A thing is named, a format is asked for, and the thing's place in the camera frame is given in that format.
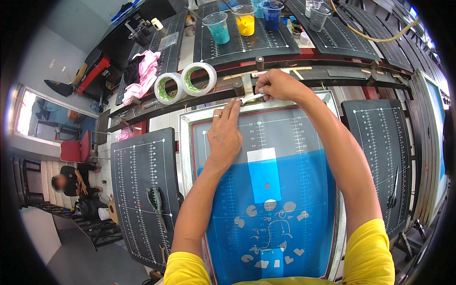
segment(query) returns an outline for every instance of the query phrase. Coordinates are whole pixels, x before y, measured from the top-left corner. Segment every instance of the blue ink cup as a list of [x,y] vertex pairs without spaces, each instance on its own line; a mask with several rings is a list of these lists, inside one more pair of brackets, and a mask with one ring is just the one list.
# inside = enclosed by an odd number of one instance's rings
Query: blue ink cup
[[255,12],[255,18],[258,18],[258,19],[264,18],[263,8],[261,8],[261,6],[259,5],[263,1],[264,0],[250,0],[250,3],[252,3],[252,6],[257,8],[257,11]]
[[219,45],[229,42],[227,18],[227,13],[217,12],[207,15],[203,19],[207,23],[203,23],[203,25],[208,27],[214,41]]
[[268,30],[277,30],[280,23],[280,13],[284,5],[278,1],[262,1],[260,7],[263,9],[264,25]]

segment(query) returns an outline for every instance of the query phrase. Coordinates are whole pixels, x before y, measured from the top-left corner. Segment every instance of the black shirt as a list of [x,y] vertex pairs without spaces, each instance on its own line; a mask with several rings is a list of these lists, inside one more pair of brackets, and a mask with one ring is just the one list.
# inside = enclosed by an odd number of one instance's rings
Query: black shirt
[[60,169],[60,174],[63,174],[67,178],[67,185],[65,186],[65,195],[67,196],[77,196],[76,189],[78,184],[78,178],[74,173],[76,168],[71,166],[62,166]]

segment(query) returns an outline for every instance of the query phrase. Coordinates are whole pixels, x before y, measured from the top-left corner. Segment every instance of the yellow hose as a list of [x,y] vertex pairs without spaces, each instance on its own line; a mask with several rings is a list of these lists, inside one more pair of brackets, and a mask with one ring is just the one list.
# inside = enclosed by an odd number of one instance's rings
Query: yellow hose
[[[329,0],[329,4],[331,4],[331,8],[332,10],[337,14],[339,15],[338,11],[336,10],[336,7],[334,6],[334,3],[332,2],[332,0]],[[360,33],[358,32],[355,28],[353,28],[352,26],[350,26],[349,24],[346,23],[346,26],[352,31],[354,32],[355,34],[357,34],[358,36],[360,37],[363,37],[367,40],[371,40],[371,41],[374,41],[374,42],[390,42],[390,41],[395,41],[397,39],[399,39],[399,37],[404,34],[408,29],[410,29],[411,27],[415,26],[416,24],[418,24],[419,22],[421,21],[420,18],[416,19],[415,21],[413,21],[412,23],[408,24],[404,29],[402,29],[399,34],[395,35],[394,37],[391,37],[389,39],[376,39],[376,38],[373,38],[373,37],[369,37],[363,33]]]

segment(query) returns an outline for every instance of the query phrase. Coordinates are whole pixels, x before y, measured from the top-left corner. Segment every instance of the white bucket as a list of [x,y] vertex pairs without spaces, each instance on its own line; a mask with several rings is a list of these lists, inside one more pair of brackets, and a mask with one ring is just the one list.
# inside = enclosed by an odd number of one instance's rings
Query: white bucket
[[100,216],[100,220],[102,221],[109,219],[108,208],[98,208],[98,215]]

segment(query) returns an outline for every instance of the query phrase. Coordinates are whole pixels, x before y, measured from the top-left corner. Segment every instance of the wrench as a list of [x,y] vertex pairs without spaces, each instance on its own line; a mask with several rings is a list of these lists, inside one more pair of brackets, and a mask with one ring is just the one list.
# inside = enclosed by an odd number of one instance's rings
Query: wrench
[[255,94],[253,96],[250,96],[250,97],[244,97],[244,98],[239,98],[241,100],[241,106],[244,106],[245,103],[247,103],[248,101],[252,101],[252,100],[255,100],[256,98],[260,98],[260,97],[263,97],[265,94],[262,94],[262,93],[258,93],[258,94]]
[[165,260],[165,248],[159,244],[160,249],[161,249],[161,258],[163,259],[163,265],[166,266],[166,260]]

